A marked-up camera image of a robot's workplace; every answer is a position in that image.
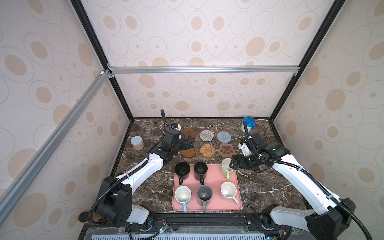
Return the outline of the dark wooden coaster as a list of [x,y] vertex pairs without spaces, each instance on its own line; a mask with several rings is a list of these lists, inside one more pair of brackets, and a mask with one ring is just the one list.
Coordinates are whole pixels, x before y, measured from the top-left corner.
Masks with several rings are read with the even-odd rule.
[[195,138],[197,133],[194,129],[187,128],[182,130],[182,134],[188,139],[188,138]]

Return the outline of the green mug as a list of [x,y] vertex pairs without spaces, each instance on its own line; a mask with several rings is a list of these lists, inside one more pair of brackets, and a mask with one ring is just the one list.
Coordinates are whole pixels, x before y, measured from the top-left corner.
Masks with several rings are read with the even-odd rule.
[[227,180],[230,179],[231,174],[235,171],[230,167],[231,161],[232,159],[225,158],[221,162],[221,173]]

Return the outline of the paw-shaped wooden coaster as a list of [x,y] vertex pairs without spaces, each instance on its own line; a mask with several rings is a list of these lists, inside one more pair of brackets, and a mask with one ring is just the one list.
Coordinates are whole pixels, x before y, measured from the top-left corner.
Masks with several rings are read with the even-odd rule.
[[224,144],[224,143],[221,143],[220,144],[220,147],[218,149],[218,153],[222,156],[222,158],[232,158],[235,154],[236,154],[236,151],[233,147],[232,144]]

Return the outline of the white woven coaster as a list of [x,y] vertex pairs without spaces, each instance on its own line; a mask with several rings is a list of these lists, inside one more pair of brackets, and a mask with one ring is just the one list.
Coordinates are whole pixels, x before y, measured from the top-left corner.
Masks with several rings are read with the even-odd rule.
[[204,142],[210,142],[214,138],[214,133],[209,130],[204,130],[200,133],[200,139]]

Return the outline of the rattan coaster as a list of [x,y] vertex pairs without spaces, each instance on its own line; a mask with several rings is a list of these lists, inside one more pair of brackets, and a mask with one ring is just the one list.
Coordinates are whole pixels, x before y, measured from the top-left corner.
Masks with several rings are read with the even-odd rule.
[[205,144],[201,146],[200,153],[205,158],[211,158],[215,155],[216,149],[213,145]]

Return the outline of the black mug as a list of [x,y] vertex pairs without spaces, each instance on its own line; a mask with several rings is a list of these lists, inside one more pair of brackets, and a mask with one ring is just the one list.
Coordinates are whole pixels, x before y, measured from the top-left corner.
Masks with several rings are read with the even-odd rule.
[[191,167],[186,162],[180,162],[175,166],[175,173],[179,178],[179,185],[181,186],[183,182],[189,177]]
[[194,164],[194,178],[200,182],[201,186],[205,184],[205,178],[208,172],[208,165],[203,162]]

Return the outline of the blue-grey woven coaster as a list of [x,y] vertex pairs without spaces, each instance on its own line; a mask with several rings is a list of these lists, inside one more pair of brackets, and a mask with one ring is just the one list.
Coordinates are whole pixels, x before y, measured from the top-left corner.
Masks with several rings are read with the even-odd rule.
[[217,134],[217,139],[221,143],[228,144],[231,142],[232,136],[228,132],[221,131]]

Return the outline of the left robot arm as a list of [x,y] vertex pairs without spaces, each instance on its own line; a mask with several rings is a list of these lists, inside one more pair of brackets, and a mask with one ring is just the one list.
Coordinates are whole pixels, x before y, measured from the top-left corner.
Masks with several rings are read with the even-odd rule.
[[150,211],[133,204],[133,194],[152,174],[161,170],[181,151],[194,148],[194,137],[178,129],[168,129],[150,149],[143,161],[118,177],[106,177],[88,213],[90,225],[152,224]]

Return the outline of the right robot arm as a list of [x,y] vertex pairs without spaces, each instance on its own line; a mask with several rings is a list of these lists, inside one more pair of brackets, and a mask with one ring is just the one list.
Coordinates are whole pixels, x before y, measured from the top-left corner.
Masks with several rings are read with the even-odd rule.
[[354,214],[355,203],[349,198],[340,198],[326,188],[283,145],[255,144],[253,140],[245,139],[239,144],[239,149],[242,155],[232,157],[231,168],[257,173],[261,165],[269,166],[283,175],[312,207],[310,210],[298,210],[272,204],[262,211],[260,217],[265,229],[285,225],[307,231],[317,240],[335,240],[354,221],[366,239],[372,239],[369,230]]

